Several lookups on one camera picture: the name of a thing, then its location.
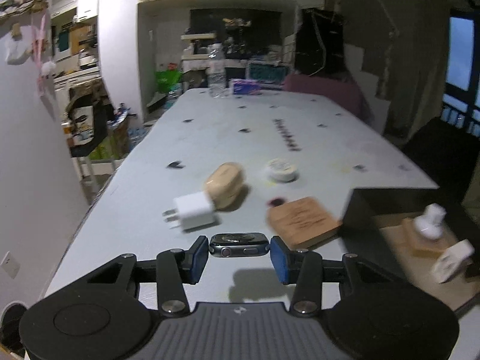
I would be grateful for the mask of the black office chair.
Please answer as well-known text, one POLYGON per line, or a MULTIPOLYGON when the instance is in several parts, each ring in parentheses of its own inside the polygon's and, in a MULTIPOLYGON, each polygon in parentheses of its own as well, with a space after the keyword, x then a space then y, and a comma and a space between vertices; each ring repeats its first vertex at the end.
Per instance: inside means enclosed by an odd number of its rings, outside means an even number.
POLYGON ((435 117, 416 131, 401 151, 436 185, 424 193, 428 203, 450 216, 467 216, 463 201, 479 161, 479 139, 435 117))

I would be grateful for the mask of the green shopping bag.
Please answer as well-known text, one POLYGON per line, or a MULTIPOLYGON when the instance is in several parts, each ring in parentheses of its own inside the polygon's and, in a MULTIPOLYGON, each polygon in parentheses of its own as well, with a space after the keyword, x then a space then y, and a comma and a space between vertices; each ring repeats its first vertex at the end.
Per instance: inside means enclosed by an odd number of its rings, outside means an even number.
POLYGON ((177 69, 156 71, 154 73, 156 89, 159 93, 167 94, 182 79, 182 72, 177 69))

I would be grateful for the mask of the white wall socket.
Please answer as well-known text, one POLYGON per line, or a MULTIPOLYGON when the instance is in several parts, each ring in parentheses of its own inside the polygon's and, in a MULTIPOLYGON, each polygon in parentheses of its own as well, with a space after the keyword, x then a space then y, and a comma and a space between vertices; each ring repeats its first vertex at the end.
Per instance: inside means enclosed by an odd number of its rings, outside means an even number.
POLYGON ((6 252, 2 261, 1 261, 1 269, 7 273, 7 275, 11 279, 15 279, 20 271, 20 263, 15 259, 15 257, 11 254, 10 251, 6 252))

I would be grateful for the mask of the small white plug charger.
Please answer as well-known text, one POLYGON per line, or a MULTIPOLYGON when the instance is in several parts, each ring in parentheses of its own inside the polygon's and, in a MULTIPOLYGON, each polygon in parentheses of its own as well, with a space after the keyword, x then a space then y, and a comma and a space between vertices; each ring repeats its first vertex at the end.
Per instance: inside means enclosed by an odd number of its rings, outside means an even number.
POLYGON ((163 212, 163 220, 170 228, 189 231, 216 223, 216 208, 206 192, 175 197, 173 208, 163 212))

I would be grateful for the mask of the white round tape tin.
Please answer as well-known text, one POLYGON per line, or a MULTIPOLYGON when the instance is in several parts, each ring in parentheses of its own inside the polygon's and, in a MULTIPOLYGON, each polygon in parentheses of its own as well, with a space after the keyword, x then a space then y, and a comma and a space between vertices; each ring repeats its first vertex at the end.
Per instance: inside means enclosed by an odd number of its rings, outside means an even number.
POLYGON ((289 183, 298 178, 298 167, 283 158, 275 158, 265 165, 265 174, 270 180, 289 183))

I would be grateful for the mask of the black cardboard box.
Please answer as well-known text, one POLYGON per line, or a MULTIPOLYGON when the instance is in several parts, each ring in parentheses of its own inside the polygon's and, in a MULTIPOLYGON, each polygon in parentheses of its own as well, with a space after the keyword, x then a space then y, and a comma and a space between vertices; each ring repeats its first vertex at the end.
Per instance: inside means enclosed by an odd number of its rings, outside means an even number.
POLYGON ((450 306, 459 318, 479 305, 479 226, 438 189, 354 189, 339 236, 347 252, 410 281, 450 306), (447 210, 438 241, 421 236, 413 222, 432 203, 447 210), (431 275, 435 261, 463 240, 470 242, 474 254, 455 278, 436 282, 431 275))

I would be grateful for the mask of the clear water bottle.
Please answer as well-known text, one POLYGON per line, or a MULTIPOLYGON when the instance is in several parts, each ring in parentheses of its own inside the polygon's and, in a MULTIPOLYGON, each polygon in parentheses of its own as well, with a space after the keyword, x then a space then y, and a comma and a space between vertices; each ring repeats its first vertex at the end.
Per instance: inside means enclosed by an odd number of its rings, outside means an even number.
POLYGON ((208 67, 208 90, 213 98, 224 95, 226 89, 225 57, 221 43, 211 45, 208 67))

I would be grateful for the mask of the blue tissue pack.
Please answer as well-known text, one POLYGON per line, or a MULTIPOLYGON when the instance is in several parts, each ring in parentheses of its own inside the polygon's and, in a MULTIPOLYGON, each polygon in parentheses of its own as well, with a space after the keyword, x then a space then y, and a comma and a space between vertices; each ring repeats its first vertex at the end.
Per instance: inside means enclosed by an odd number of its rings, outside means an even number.
POLYGON ((229 83, 229 89, 235 96, 259 95, 262 90, 257 80, 250 79, 232 79, 229 83))

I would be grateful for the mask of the square wooden coaster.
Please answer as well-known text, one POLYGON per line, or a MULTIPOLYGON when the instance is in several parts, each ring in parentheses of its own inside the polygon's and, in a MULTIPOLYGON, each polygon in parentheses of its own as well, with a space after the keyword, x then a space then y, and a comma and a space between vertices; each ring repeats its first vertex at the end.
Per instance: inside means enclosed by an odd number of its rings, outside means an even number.
POLYGON ((447 248, 458 242, 449 228, 442 230, 442 237, 437 241, 430 241, 419 235, 413 226, 413 219, 403 219, 401 223, 406 244, 411 255, 420 258, 438 258, 447 248))

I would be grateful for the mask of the black chair with bag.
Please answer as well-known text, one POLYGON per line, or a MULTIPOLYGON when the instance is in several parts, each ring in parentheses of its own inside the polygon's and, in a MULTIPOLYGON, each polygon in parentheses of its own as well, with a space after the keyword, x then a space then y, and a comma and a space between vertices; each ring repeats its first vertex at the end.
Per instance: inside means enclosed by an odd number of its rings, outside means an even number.
POLYGON ((100 190, 89 155, 107 138, 113 106, 102 78, 74 84, 65 108, 69 131, 65 133, 72 158, 84 159, 89 170, 92 191, 100 190))

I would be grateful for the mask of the carved wooden coaster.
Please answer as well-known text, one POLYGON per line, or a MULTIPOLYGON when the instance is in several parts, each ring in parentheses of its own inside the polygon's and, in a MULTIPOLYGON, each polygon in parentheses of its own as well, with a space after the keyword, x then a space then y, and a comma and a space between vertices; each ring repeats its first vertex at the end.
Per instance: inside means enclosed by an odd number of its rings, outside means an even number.
POLYGON ((342 224, 314 197, 269 208, 267 222, 291 250, 325 242, 336 235, 342 224))

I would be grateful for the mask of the large white charger block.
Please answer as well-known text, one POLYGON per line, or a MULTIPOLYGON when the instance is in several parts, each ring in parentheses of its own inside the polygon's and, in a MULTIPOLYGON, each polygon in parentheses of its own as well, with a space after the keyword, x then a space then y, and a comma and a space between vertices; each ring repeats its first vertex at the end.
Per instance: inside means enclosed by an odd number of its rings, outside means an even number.
POLYGON ((474 252, 475 249, 468 240, 459 241, 447 248, 430 270, 434 281, 438 284, 451 281, 467 265, 474 252))

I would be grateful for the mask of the black smartwatch body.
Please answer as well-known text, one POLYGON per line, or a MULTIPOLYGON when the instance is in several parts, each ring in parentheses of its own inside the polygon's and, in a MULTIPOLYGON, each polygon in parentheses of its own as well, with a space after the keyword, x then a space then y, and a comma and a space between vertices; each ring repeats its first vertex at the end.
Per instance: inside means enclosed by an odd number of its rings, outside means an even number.
POLYGON ((269 253, 269 239, 260 232, 219 233, 209 242, 210 254, 217 258, 257 257, 269 253))

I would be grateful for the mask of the white suction knob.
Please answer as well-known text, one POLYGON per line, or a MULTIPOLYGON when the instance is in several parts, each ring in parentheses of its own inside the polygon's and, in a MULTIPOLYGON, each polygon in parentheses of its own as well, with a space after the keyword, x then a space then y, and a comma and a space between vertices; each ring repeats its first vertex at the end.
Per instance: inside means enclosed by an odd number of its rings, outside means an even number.
POLYGON ((436 203, 428 205, 424 212, 413 220, 416 232, 430 241, 437 241, 443 235, 445 209, 436 203))

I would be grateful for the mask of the beige earbuds case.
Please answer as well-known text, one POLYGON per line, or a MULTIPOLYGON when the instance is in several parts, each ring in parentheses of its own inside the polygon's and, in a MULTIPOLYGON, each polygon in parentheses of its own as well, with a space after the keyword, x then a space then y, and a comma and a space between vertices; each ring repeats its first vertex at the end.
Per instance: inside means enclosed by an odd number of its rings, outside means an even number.
POLYGON ((204 182, 203 189, 217 210, 231 206, 245 183, 243 167, 239 163, 221 164, 204 182))

